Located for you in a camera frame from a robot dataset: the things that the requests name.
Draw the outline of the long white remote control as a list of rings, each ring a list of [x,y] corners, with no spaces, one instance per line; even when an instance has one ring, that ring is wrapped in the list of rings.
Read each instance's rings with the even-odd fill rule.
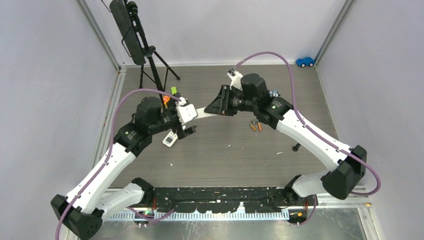
[[[196,109],[196,114],[197,114],[196,119],[208,118],[208,117],[213,117],[216,115],[214,113],[205,112],[205,109],[206,109],[205,107]]]

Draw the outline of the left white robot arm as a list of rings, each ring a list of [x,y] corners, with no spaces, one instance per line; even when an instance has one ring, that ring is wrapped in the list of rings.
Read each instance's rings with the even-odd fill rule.
[[[51,206],[61,225],[81,240],[91,239],[102,223],[122,209],[139,204],[148,207],[155,198],[154,187],[138,177],[123,189],[104,197],[116,177],[152,143],[153,135],[173,130],[179,139],[195,133],[195,126],[183,126],[198,116],[185,98],[171,100],[167,108],[157,97],[145,97],[132,120],[121,127],[112,145],[89,174],[67,195],[57,194]]]

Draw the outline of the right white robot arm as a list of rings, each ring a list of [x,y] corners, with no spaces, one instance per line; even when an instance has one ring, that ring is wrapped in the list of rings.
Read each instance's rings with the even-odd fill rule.
[[[367,151],[360,145],[352,148],[342,144],[296,115],[290,102],[270,96],[265,80],[258,74],[242,76],[236,72],[229,77],[231,85],[221,86],[205,113],[234,116],[237,112],[252,112],[259,122],[294,139],[326,167],[322,172],[295,176],[284,188],[287,202],[299,205],[305,197],[322,193],[346,199],[366,172],[354,158],[366,161]]]

